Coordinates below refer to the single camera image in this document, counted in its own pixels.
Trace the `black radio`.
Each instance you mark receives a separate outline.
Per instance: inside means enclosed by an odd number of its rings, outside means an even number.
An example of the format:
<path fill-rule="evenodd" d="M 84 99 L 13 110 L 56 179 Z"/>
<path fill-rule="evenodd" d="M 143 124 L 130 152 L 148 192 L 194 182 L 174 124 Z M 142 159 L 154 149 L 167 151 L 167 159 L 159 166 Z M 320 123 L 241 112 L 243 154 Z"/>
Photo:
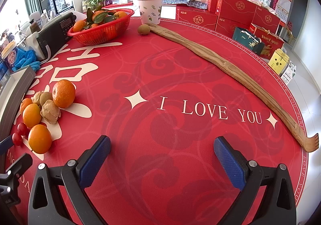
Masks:
<path fill-rule="evenodd" d="M 76 16 L 72 12 L 58 15 L 39 32 L 36 39 L 45 59 L 51 58 L 68 42 L 71 37 L 67 33 L 75 22 Z"/>

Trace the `tan walnut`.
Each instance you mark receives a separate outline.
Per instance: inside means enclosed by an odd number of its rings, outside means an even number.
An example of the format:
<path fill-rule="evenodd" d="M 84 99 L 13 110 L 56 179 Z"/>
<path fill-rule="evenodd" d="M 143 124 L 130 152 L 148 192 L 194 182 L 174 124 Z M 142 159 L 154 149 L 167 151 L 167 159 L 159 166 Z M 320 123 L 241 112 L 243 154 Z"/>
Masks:
<path fill-rule="evenodd" d="M 43 104 L 40 114 L 50 124 L 56 124 L 61 117 L 60 108 L 58 108 L 53 100 L 50 99 L 46 100 Z"/>
<path fill-rule="evenodd" d="M 40 97 L 42 94 L 43 91 L 38 91 L 31 97 L 33 104 L 37 104 L 38 106 L 40 106 Z"/>

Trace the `brown kiwi in pile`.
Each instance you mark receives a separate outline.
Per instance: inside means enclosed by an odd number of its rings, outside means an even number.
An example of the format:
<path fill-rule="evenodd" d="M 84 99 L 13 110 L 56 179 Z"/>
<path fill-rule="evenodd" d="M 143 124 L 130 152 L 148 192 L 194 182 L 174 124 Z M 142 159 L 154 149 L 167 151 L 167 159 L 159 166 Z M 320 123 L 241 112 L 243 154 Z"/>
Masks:
<path fill-rule="evenodd" d="M 51 92 L 43 92 L 40 95 L 40 106 L 43 106 L 47 100 L 52 100 L 52 93 Z"/>

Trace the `red plastic fruit basket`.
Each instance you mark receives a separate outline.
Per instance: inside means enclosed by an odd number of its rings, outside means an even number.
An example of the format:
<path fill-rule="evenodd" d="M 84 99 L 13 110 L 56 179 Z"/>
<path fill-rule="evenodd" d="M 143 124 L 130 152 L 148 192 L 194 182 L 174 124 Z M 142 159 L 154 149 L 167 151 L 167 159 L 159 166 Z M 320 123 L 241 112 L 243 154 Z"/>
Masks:
<path fill-rule="evenodd" d="M 84 45 L 106 43 L 127 30 L 133 14 L 134 11 L 128 8 L 95 12 L 89 9 L 86 19 L 76 22 L 67 34 Z"/>

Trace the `brown kiwi near cup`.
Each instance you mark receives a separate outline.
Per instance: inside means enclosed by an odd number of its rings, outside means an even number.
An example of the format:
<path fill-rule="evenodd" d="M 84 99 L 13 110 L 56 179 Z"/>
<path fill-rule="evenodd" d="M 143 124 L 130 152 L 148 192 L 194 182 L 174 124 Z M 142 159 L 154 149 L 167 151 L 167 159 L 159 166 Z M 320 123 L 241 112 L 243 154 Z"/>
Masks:
<path fill-rule="evenodd" d="M 137 28 L 137 32 L 141 35 L 148 35 L 150 31 L 151 31 L 150 26 L 147 24 L 142 24 Z"/>

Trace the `potted green plant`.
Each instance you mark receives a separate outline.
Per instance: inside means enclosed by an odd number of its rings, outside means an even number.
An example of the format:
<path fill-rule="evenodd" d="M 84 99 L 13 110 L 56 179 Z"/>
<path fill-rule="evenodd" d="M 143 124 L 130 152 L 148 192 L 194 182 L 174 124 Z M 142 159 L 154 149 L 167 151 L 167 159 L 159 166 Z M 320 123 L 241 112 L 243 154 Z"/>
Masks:
<path fill-rule="evenodd" d="M 97 9 L 98 7 L 111 5 L 112 0 L 84 0 L 82 1 L 83 12 L 86 12 L 88 8 Z"/>

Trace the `cherry tomato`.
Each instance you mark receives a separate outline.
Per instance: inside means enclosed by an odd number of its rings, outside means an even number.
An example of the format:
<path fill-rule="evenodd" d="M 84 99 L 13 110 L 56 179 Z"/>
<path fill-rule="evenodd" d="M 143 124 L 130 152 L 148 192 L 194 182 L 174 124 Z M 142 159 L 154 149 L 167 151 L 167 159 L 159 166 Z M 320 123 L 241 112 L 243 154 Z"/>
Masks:
<path fill-rule="evenodd" d="M 29 129 L 23 122 L 21 122 L 17 126 L 17 132 L 21 136 L 27 136 L 29 134 Z"/>
<path fill-rule="evenodd" d="M 23 143 L 22 136 L 19 133 L 13 133 L 12 142 L 15 146 L 20 146 Z"/>

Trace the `blue cloth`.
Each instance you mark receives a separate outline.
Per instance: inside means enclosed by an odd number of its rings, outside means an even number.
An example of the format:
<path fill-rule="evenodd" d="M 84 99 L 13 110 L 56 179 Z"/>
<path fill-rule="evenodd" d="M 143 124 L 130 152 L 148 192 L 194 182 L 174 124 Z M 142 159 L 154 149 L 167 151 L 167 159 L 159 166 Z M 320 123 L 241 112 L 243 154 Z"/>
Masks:
<path fill-rule="evenodd" d="M 37 72 L 40 69 L 40 61 L 38 61 L 35 51 L 17 48 L 16 60 L 12 71 L 15 72 L 25 66 L 31 66 L 33 71 Z"/>

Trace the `red tablecloth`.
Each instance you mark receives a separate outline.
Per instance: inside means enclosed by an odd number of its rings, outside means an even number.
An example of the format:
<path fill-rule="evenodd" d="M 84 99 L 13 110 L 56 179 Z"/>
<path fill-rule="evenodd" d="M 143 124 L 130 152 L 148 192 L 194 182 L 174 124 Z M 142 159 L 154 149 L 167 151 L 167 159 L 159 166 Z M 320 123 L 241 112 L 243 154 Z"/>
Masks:
<path fill-rule="evenodd" d="M 215 65 L 140 35 L 139 25 L 133 18 L 103 45 L 72 39 L 37 72 L 28 97 L 67 79 L 76 98 L 50 126 L 50 150 L 33 155 L 20 179 L 22 219 L 37 166 L 76 159 L 101 135 L 111 153 L 86 192 L 109 224 L 216 224 L 238 194 L 214 154 L 218 136 L 262 166 L 285 164 L 300 200 L 308 155 L 278 116 Z"/>

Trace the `purple instant noodle cup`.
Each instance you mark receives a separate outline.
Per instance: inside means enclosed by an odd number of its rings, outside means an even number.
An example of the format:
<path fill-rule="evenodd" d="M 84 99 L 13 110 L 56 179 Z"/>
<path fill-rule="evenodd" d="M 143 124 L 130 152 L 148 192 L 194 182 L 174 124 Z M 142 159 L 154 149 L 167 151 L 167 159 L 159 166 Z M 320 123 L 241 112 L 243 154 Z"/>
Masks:
<path fill-rule="evenodd" d="M 8 68 L 12 72 L 12 68 L 16 62 L 17 58 L 17 45 L 14 40 L 12 40 L 1 52 L 2 60 L 7 64 Z"/>

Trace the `grey white tray box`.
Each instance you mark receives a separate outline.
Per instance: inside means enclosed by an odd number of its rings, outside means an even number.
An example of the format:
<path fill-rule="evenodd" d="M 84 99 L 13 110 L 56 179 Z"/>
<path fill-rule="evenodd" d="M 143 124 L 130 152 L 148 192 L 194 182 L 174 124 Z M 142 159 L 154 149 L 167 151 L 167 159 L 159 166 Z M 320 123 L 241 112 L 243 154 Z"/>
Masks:
<path fill-rule="evenodd" d="M 1 141 L 10 134 L 21 100 L 35 78 L 35 71 L 31 66 L 24 67 L 11 74 L 4 90 L 1 93 Z"/>

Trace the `left mandarin with stem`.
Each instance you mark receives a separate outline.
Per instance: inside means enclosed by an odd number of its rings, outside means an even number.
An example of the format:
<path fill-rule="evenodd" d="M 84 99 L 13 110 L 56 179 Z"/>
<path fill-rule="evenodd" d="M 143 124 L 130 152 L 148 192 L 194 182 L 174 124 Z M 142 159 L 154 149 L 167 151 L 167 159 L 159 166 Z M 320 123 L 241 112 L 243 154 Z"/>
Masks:
<path fill-rule="evenodd" d="M 20 114 L 23 114 L 25 108 L 26 108 L 28 105 L 32 104 L 32 103 L 33 103 L 33 102 L 32 102 L 32 100 L 31 100 L 30 98 L 25 98 L 25 99 L 23 99 L 23 100 L 21 101 L 21 104 L 20 104 Z"/>

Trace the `red gift box stack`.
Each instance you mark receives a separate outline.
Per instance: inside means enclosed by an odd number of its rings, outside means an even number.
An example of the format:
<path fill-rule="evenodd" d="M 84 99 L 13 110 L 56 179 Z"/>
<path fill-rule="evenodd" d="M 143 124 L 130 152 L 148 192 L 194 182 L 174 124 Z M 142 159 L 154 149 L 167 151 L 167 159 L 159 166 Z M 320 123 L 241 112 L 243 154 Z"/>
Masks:
<path fill-rule="evenodd" d="M 208 0 L 207 8 L 184 4 L 176 6 L 176 20 L 232 37 L 236 27 L 248 29 L 251 24 L 275 33 L 280 19 L 268 9 L 248 0 Z"/>

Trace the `tan walnut right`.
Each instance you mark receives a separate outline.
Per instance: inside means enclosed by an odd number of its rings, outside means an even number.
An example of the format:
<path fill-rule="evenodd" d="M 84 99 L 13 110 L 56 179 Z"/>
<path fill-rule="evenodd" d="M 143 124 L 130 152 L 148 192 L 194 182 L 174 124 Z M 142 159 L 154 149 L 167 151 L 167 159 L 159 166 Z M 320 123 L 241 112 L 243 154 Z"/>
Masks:
<path fill-rule="evenodd" d="M 50 99 L 46 100 L 43 104 L 40 114 L 50 124 L 56 124 L 61 117 L 60 108 L 58 108 L 53 100 Z"/>

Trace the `far right mandarin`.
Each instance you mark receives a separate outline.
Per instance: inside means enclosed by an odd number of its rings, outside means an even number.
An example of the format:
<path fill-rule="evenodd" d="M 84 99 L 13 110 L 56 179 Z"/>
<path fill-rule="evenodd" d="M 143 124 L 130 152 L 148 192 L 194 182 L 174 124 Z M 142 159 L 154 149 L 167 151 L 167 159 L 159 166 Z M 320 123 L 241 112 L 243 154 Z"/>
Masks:
<path fill-rule="evenodd" d="M 53 86 L 53 102 L 59 108 L 68 108 L 75 100 L 75 96 L 76 89 L 71 81 L 63 79 Z"/>

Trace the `orange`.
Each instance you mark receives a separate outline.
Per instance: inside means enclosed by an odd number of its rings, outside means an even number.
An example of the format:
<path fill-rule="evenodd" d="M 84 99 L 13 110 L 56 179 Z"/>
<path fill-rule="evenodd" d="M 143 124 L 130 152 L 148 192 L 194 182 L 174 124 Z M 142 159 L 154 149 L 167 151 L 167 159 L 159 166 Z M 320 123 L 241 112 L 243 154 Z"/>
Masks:
<path fill-rule="evenodd" d="M 52 145 L 51 133 L 46 126 L 37 124 L 29 132 L 28 143 L 35 153 L 44 154 Z"/>
<path fill-rule="evenodd" d="M 41 109 L 37 104 L 30 104 L 24 109 L 22 118 L 24 124 L 29 129 L 41 122 L 42 116 L 40 111 Z"/>

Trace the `yellow box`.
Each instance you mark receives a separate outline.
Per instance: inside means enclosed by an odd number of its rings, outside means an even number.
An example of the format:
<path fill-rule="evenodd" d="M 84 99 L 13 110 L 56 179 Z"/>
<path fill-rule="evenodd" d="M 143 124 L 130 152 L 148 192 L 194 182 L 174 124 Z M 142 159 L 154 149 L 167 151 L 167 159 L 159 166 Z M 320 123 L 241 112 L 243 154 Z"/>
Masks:
<path fill-rule="evenodd" d="M 280 75 L 288 65 L 289 61 L 290 57 L 282 49 L 276 49 L 269 60 L 268 65 L 273 71 L 275 71 L 275 73 L 277 73 L 277 75 Z"/>

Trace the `green gift bag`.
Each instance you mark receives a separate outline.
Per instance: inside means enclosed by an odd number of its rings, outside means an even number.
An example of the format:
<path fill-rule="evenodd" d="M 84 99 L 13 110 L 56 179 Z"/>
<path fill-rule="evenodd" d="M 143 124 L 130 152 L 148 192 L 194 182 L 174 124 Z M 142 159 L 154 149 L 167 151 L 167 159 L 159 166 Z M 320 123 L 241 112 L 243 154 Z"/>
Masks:
<path fill-rule="evenodd" d="M 257 55 L 260 55 L 265 44 L 262 40 L 244 28 L 236 27 L 233 33 L 233 40 L 247 47 Z"/>

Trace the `red gift bag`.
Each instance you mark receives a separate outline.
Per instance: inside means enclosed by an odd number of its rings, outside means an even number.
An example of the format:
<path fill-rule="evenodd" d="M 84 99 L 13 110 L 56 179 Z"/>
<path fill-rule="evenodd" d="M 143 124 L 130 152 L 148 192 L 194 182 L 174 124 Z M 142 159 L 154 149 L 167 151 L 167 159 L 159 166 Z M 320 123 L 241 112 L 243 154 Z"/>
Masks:
<path fill-rule="evenodd" d="M 260 53 L 262 58 L 270 60 L 275 50 L 283 47 L 284 41 L 279 36 L 271 33 L 269 30 L 251 23 L 249 26 L 249 31 L 256 37 L 260 38 L 264 43 L 264 48 Z"/>

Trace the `long wooden back scratcher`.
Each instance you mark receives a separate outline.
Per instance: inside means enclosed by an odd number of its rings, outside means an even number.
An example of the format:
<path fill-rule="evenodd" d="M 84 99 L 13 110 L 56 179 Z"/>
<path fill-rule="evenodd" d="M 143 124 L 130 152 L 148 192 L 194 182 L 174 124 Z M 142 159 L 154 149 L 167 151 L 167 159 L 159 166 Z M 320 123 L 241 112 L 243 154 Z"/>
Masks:
<path fill-rule="evenodd" d="M 267 107 L 269 107 L 280 118 L 280 120 L 283 121 L 284 125 L 288 128 L 292 136 L 297 140 L 304 151 L 312 153 L 319 148 L 318 134 L 315 134 L 312 137 L 307 137 L 303 129 L 301 129 L 294 118 L 285 109 L 283 109 L 280 104 L 264 88 L 262 88 L 256 81 L 254 81 L 253 78 L 247 75 L 236 65 L 221 57 L 211 49 L 200 45 L 199 43 L 195 43 L 181 36 L 177 32 L 152 23 L 149 23 L 148 26 L 153 33 L 160 35 L 172 42 L 178 43 L 192 51 L 197 56 L 211 62 L 221 71 L 237 80 L 240 84 L 250 90 L 254 95 L 260 98 L 261 101 L 263 101 L 267 105 Z"/>

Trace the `tan walnut left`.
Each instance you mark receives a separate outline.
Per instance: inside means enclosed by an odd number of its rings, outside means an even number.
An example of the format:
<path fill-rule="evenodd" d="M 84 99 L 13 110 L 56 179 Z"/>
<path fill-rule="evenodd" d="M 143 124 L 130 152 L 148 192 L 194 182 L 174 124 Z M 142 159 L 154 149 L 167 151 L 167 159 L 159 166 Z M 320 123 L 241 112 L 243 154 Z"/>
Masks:
<path fill-rule="evenodd" d="M 37 104 L 38 106 L 40 106 L 40 97 L 42 94 L 43 91 L 38 91 L 31 97 L 33 104 Z"/>

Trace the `white floral paper cup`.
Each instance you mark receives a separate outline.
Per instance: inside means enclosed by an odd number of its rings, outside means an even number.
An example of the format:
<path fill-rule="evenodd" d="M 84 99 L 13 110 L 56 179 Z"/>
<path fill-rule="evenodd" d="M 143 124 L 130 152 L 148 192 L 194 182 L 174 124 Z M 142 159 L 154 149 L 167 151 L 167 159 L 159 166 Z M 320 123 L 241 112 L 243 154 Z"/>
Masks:
<path fill-rule="evenodd" d="M 142 24 L 161 22 L 163 0 L 137 0 Z"/>

